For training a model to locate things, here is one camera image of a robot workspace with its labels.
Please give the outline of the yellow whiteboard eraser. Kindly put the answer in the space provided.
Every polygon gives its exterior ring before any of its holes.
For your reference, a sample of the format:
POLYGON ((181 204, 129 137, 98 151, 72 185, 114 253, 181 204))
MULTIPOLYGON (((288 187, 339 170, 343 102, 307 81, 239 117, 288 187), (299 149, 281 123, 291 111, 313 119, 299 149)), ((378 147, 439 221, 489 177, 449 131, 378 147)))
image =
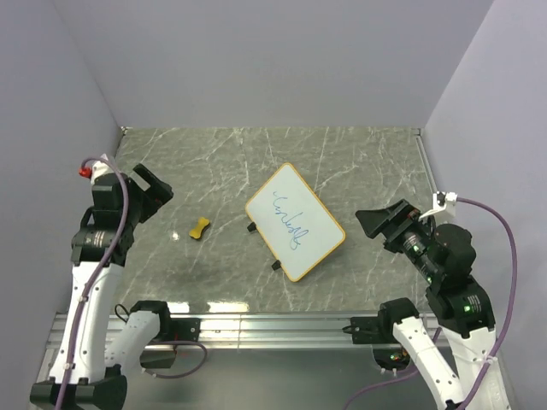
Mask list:
POLYGON ((190 229, 189 237, 194 240, 201 240, 203 234, 210 227, 211 221, 205 217, 199 217, 196 225, 190 229))

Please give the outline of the yellow framed whiteboard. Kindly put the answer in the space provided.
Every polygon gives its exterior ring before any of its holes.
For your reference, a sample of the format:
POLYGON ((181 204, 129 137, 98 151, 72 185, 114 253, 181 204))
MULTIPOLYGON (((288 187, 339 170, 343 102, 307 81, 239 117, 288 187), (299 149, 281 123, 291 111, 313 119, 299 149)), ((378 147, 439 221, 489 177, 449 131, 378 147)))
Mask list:
POLYGON ((346 238, 343 227, 289 162, 249 199, 245 212, 292 282, 301 280, 346 238))

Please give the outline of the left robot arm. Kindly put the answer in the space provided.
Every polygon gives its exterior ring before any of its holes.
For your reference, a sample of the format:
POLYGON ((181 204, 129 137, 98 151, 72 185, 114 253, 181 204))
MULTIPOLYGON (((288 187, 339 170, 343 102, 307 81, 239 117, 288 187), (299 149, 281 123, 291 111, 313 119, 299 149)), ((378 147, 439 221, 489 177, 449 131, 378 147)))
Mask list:
POLYGON ((145 165, 133 171, 147 189, 106 160, 86 160, 79 170, 91 181, 93 204, 71 242, 72 295, 61 346, 47 378, 31 389, 30 401, 40 409, 121 409, 127 372, 139 364, 149 343, 172 336, 167 303, 140 301, 114 341, 107 340, 109 312, 134 230, 174 196, 145 165))

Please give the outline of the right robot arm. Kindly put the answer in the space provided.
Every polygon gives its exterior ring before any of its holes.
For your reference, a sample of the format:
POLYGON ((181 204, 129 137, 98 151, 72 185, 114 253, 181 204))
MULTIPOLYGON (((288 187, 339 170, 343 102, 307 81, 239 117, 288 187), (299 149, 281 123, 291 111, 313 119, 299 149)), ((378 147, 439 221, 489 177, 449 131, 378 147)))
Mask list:
POLYGON ((367 237, 383 236, 385 250, 405 255, 426 280, 426 300, 444 333, 456 368, 450 368, 428 336, 415 305, 407 298, 381 304, 377 330, 400 343, 426 381, 440 409, 496 409, 504 406, 503 381, 494 379, 485 398, 474 403, 496 341, 491 301, 473 278, 476 259, 471 233, 452 223, 432 226, 406 200, 382 209, 358 210, 367 237))

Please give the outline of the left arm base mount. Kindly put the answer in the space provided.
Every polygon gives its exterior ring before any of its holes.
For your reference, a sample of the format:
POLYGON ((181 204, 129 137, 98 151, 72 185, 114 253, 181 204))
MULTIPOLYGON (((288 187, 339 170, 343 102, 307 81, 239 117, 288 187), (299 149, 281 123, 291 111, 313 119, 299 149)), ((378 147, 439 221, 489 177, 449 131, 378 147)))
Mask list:
MULTIPOLYGON (((168 304, 160 301, 138 301, 129 310, 128 318, 136 312, 152 312, 159 319, 159 333, 152 339, 155 342, 187 341, 197 342, 201 320, 198 318, 173 318, 168 304)), ((175 362, 175 347, 156 347, 146 349, 140 356, 140 365, 145 370, 169 369, 175 362)))

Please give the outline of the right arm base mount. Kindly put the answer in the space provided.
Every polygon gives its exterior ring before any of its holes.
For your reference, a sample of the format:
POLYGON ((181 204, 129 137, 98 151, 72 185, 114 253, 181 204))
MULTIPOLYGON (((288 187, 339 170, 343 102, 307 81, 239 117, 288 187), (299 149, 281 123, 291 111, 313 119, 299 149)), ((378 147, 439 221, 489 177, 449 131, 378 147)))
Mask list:
POLYGON ((376 316, 351 317, 342 332, 351 335, 354 345, 371 345, 373 358, 381 369, 393 373, 409 370, 410 356, 393 336, 393 325, 408 317, 419 318, 414 303, 398 298, 380 305, 376 316))

